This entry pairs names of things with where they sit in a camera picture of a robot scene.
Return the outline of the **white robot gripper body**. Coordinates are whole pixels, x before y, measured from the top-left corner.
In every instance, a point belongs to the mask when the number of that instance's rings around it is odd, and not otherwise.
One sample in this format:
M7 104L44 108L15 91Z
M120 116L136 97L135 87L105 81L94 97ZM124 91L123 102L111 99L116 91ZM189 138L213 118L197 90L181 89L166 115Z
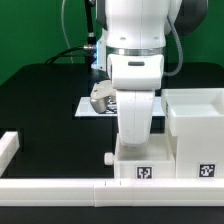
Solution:
M107 72L116 90L120 143L141 147L148 143L155 91L161 88L164 57L109 54Z

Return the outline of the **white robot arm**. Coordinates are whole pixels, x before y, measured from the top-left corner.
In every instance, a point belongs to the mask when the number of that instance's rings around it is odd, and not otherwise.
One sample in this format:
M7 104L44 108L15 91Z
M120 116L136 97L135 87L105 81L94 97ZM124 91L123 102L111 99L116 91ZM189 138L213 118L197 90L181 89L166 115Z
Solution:
M148 143L155 92L166 74L166 37L192 33L207 10L208 0L96 0L122 145Z

